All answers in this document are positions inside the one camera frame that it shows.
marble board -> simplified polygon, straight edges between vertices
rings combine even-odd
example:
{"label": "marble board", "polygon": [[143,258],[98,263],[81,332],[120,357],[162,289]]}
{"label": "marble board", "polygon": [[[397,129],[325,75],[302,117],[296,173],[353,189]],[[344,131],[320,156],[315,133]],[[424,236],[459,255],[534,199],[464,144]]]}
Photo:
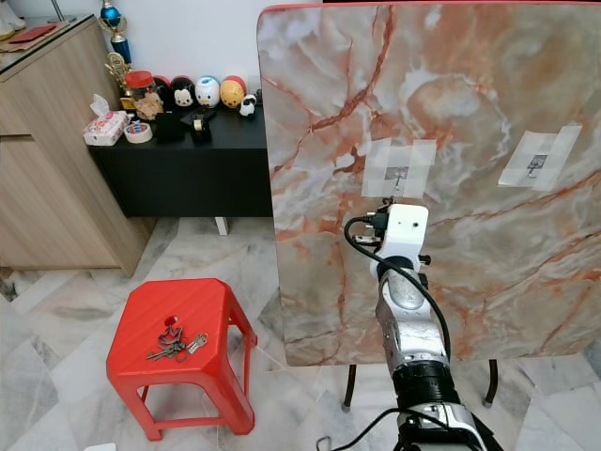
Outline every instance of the marble board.
{"label": "marble board", "polygon": [[257,42],[291,365],[383,361],[342,230],[384,195],[429,208],[455,359],[601,334],[601,7],[272,7]]}

white wall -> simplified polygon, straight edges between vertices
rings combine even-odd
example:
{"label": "white wall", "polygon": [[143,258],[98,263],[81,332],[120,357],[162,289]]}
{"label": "white wall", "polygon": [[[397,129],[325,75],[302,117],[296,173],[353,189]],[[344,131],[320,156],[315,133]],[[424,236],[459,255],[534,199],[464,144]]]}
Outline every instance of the white wall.
{"label": "white wall", "polygon": [[[99,15],[101,0],[57,0],[64,14]],[[50,0],[9,0],[20,16],[50,16]],[[256,21],[269,5],[301,0],[114,0],[128,19],[136,69],[168,78],[239,75],[258,81]]]}

tape roll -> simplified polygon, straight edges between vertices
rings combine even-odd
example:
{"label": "tape roll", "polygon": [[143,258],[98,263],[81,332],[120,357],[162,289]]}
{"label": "tape roll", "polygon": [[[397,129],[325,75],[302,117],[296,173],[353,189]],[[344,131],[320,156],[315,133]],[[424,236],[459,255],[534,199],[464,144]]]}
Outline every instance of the tape roll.
{"label": "tape roll", "polygon": [[152,130],[145,122],[132,123],[125,128],[125,138],[132,144],[142,144],[152,139]]}

gold trophy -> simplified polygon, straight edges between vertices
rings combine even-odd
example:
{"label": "gold trophy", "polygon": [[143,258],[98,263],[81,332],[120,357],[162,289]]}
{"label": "gold trophy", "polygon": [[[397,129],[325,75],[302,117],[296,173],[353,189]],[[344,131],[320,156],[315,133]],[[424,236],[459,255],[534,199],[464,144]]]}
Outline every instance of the gold trophy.
{"label": "gold trophy", "polygon": [[123,96],[121,98],[121,106],[125,110],[134,110],[133,100],[131,98],[131,89],[125,81],[125,76],[131,70],[131,64],[127,64],[121,54],[117,52],[110,52],[107,55],[107,62],[104,67],[109,71],[113,77],[115,77],[116,83],[118,84]]}

red plastic stool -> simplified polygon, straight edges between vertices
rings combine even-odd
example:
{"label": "red plastic stool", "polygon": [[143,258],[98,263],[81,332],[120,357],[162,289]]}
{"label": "red plastic stool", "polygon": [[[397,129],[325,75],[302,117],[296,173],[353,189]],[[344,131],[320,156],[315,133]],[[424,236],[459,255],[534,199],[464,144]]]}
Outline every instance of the red plastic stool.
{"label": "red plastic stool", "polygon": [[[173,319],[177,319],[174,327],[182,326],[190,340],[207,334],[207,344],[183,362],[168,357],[148,360],[149,352],[159,350],[165,322]],[[246,337],[243,391],[227,359],[230,325],[238,326]],[[243,435],[254,427],[248,391],[255,345],[256,334],[225,283],[217,279],[146,282],[128,299],[106,359],[106,374],[151,441],[162,438],[162,429],[187,426],[228,425]],[[145,404],[148,386],[179,382],[203,387],[221,416],[155,421]],[[141,396],[140,387],[144,387]]]}

